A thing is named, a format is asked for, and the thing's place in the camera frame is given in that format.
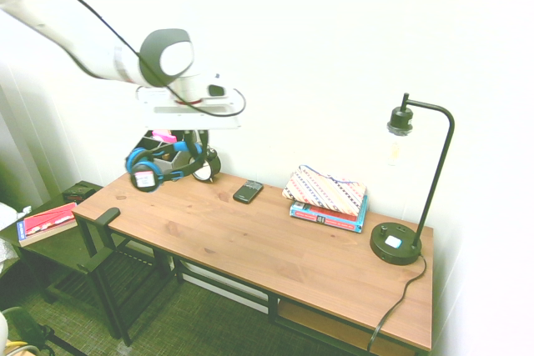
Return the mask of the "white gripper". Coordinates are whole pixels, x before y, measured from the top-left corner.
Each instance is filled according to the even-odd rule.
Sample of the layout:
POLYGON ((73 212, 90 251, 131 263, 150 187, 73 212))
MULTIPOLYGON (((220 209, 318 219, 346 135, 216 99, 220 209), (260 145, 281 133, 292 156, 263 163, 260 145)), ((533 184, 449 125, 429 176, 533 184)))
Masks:
POLYGON ((202 165, 208 162, 207 130, 238 128, 238 115, 243 112, 243 95, 237 90, 226 90, 223 96, 207 96, 191 105, 180 103, 167 88, 139 87, 136 98, 146 128, 186 130, 184 141, 193 159, 197 158, 196 136, 195 131, 190 130, 198 130, 202 165))

